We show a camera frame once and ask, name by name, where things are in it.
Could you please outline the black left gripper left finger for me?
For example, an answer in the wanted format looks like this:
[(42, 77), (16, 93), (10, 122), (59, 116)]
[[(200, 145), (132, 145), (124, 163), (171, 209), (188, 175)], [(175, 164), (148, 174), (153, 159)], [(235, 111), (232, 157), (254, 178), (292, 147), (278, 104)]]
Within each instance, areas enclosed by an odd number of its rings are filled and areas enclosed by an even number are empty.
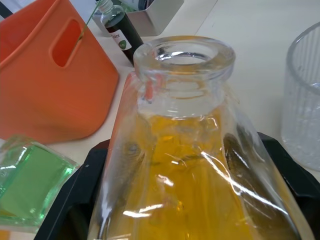
[(94, 146), (59, 191), (35, 240), (86, 240), (110, 141)]

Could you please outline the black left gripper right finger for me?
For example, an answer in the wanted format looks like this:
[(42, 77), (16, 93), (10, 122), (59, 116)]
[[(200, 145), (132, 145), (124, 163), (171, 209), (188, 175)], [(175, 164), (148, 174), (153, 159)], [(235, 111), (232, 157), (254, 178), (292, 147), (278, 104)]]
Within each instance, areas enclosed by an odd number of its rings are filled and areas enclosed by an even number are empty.
[(293, 194), (316, 240), (320, 238), (320, 183), (297, 164), (274, 138), (259, 133), (267, 152)]

